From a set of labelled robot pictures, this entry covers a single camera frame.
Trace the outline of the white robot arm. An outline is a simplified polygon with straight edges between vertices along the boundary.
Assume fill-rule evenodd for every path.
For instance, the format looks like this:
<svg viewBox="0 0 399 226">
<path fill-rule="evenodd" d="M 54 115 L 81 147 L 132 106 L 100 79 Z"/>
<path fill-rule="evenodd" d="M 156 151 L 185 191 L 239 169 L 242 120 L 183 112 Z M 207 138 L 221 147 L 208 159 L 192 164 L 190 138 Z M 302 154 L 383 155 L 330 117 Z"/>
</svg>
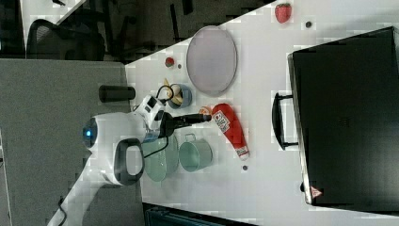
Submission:
<svg viewBox="0 0 399 226">
<path fill-rule="evenodd" d="M 47 226 L 82 226 L 84 214 L 101 187 L 130 186 L 139 181 L 145 165 L 144 143 L 211 119 L 204 114 L 173 117 L 166 112 L 166 102 L 152 95 L 132 112 L 92 117 L 83 129 L 90 156 Z"/>
</svg>

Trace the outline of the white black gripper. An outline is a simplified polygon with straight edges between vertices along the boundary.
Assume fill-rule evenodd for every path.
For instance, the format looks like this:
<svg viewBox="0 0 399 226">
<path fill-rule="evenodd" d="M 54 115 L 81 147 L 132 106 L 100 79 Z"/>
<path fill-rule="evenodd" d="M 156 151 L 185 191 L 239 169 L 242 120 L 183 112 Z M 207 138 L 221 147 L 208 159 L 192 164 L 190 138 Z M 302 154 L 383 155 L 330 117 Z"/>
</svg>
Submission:
<svg viewBox="0 0 399 226">
<path fill-rule="evenodd" d="M 171 125 L 167 125 L 172 121 L 170 114 L 166 112 L 166 105 L 163 101 L 152 95 L 147 95 L 143 101 L 133 108 L 133 112 L 140 116 L 144 121 L 146 135 L 145 138 L 163 138 L 170 137 L 174 133 Z M 193 124 L 210 121 L 211 115 L 190 114 L 173 118 L 175 128 L 188 127 Z"/>
</svg>

